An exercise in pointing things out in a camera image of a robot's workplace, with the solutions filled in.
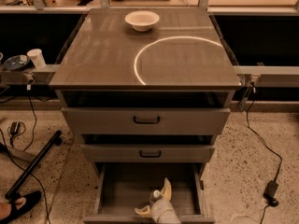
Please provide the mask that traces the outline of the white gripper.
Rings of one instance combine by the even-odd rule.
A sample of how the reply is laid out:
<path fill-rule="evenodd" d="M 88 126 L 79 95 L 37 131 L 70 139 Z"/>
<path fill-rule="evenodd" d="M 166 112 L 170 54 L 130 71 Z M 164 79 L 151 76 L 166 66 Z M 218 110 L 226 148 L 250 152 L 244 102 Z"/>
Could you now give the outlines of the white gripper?
<path fill-rule="evenodd" d="M 142 208 L 136 208 L 135 212 L 140 216 L 150 215 L 155 223 L 176 223 L 177 216 L 170 203 L 172 198 L 172 186 L 167 178 L 164 180 L 164 187 L 161 189 L 161 195 L 164 199 L 156 201 L 151 208 L 146 205 Z"/>

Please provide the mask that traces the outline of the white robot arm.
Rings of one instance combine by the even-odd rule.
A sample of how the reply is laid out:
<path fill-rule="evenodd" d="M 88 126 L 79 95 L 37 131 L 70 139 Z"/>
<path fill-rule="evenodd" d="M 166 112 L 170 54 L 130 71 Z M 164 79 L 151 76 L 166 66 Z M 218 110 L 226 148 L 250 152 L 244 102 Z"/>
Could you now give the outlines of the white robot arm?
<path fill-rule="evenodd" d="M 156 189 L 149 196 L 149 204 L 136 208 L 135 212 L 146 218 L 151 218 L 155 224 L 181 224 L 173 205 L 171 204 L 172 186 L 166 178 L 161 190 Z"/>

